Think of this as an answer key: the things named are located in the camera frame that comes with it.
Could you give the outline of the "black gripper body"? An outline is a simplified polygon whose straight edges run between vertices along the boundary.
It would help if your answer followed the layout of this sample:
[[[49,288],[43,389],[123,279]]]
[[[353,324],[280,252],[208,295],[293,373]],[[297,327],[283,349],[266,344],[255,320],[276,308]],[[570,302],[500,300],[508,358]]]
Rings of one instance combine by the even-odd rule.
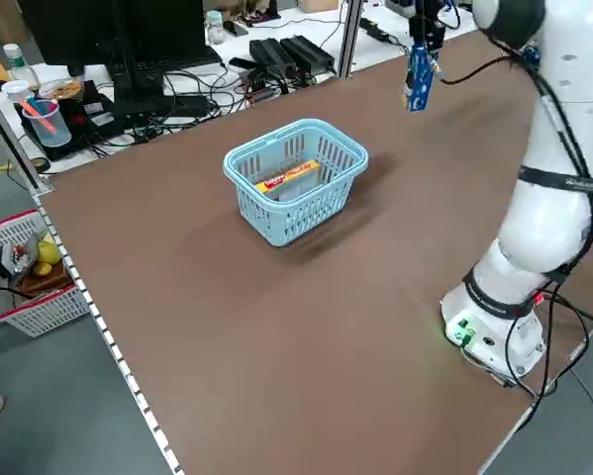
[[[417,0],[415,13],[409,18],[409,32],[416,45],[426,49],[440,49],[445,39],[445,26],[439,20],[444,7],[442,0]]]

